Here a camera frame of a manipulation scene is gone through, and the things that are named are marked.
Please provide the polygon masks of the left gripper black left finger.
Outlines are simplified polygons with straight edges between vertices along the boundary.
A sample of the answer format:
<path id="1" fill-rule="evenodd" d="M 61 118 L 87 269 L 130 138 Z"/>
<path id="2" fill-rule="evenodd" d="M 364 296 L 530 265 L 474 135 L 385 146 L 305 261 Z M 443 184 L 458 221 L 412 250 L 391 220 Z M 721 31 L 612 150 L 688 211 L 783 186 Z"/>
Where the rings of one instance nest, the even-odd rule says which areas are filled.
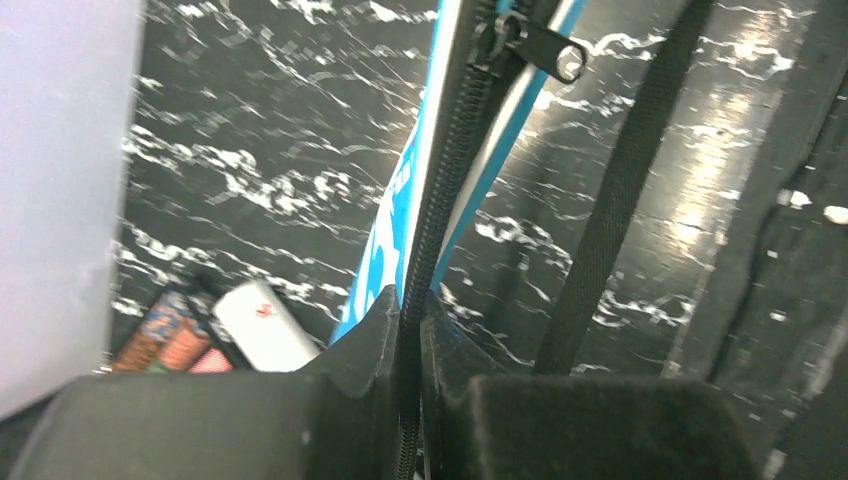
<path id="1" fill-rule="evenodd" d="M 305 479 L 393 479 L 399 444 L 398 295 L 385 287 L 365 317 L 311 361 L 301 433 Z"/>

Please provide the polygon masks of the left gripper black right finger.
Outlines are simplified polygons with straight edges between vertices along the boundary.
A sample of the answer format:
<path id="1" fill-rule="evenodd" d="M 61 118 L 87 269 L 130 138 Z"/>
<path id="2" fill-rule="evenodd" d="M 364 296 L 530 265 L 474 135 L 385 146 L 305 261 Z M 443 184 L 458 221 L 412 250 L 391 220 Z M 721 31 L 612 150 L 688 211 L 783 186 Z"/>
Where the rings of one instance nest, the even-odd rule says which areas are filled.
<path id="1" fill-rule="evenodd" d="M 427 479 L 471 479 L 475 418 L 469 385 L 507 369 L 457 327 L 433 292 L 421 320 L 423 471 Z"/>

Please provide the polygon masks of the white shuttlecock tube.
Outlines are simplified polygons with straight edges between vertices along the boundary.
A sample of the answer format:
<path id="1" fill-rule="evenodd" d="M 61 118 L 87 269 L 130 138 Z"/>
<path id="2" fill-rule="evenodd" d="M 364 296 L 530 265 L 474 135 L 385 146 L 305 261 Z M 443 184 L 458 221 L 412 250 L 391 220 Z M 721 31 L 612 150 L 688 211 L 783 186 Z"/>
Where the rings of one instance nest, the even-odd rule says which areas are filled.
<path id="1" fill-rule="evenodd" d="M 259 371 L 295 371 L 321 353 L 264 281 L 239 285 L 223 295 L 213 305 L 212 312 Z"/>

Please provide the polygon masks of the blue racket bag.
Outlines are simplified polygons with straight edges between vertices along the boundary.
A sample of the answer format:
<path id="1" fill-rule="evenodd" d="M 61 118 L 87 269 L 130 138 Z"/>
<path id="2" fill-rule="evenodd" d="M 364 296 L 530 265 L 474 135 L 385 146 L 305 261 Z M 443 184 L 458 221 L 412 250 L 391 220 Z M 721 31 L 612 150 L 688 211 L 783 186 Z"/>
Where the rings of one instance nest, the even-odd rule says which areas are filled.
<path id="1" fill-rule="evenodd" d="M 425 304 L 479 209 L 547 79 L 570 85 L 588 52 L 570 37 L 579 1 L 444 1 L 416 124 L 384 190 L 341 320 L 342 339 L 385 289 L 399 310 L 400 432 L 393 479 L 416 469 Z M 713 12 L 687 3 L 649 65 L 602 178 L 534 369 L 568 374 L 605 290 Z"/>

